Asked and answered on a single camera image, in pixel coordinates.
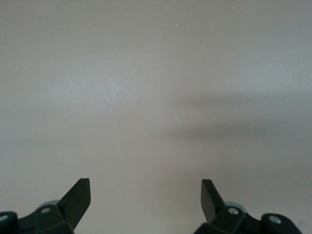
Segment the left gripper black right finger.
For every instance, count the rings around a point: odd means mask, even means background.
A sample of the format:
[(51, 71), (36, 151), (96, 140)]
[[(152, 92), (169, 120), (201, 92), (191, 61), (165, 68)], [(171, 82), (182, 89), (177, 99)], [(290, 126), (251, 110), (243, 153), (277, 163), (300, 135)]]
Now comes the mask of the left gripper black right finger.
[(210, 179), (201, 182), (200, 202), (206, 222), (195, 234), (301, 234), (283, 215), (267, 213), (258, 220), (237, 205), (227, 205)]

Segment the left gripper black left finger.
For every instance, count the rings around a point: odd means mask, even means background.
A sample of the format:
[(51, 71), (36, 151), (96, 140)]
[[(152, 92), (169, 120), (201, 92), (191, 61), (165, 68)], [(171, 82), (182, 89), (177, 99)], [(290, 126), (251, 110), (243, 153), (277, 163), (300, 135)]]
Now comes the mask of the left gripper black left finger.
[(41, 204), (31, 214), (0, 213), (2, 234), (73, 234), (91, 204), (90, 179), (81, 178), (60, 199)]

